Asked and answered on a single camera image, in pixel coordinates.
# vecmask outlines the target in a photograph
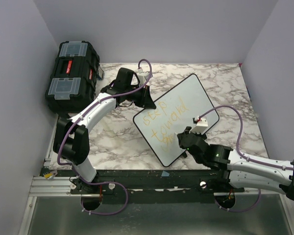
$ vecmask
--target whiteboard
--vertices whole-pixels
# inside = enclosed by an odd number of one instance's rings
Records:
[[[175,133],[183,132],[187,126],[195,126],[193,118],[214,106],[196,74],[191,74],[163,94],[155,104],[155,110],[140,111],[133,122],[161,164],[167,167],[185,152],[178,146]],[[205,132],[219,121],[219,115],[212,111],[206,118],[209,126]]]

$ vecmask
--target gray wall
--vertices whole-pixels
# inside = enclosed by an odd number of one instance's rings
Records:
[[[106,63],[239,63],[277,0],[34,0],[57,43]]]
[[[274,159],[294,159],[294,0],[280,0],[242,72]]]
[[[32,0],[0,0],[0,235],[17,234],[54,115],[44,91],[57,46]]]

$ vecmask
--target toolbox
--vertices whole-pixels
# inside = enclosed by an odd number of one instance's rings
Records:
[[[97,79],[103,78],[99,62],[89,42],[61,43],[45,93],[49,108],[67,118],[94,101]]]

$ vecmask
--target marble tabletop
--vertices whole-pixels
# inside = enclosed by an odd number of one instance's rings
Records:
[[[119,68],[136,70],[136,64],[102,64],[105,77],[97,82],[100,89],[116,78]],[[195,73],[214,106],[232,105],[242,114],[244,129],[240,142],[245,153],[267,158],[254,110],[251,106],[242,73],[238,64],[152,64],[153,78],[150,92],[153,100],[174,85]],[[141,108],[118,107],[107,114],[90,132],[89,159],[96,169],[207,169],[197,164],[191,155],[178,158],[169,167],[163,167],[142,137],[132,119]],[[240,128],[239,118],[230,109],[218,109],[219,122],[207,132],[207,142],[235,147]],[[51,151],[50,169],[70,169],[59,166],[57,154]]]

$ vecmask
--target floor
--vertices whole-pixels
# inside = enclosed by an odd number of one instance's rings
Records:
[[[256,195],[237,196],[236,209],[253,204]],[[77,197],[39,197],[30,235],[291,235],[278,194],[263,195],[245,213],[219,210],[215,204],[129,204],[114,216],[81,212]],[[102,212],[118,205],[102,205]]]

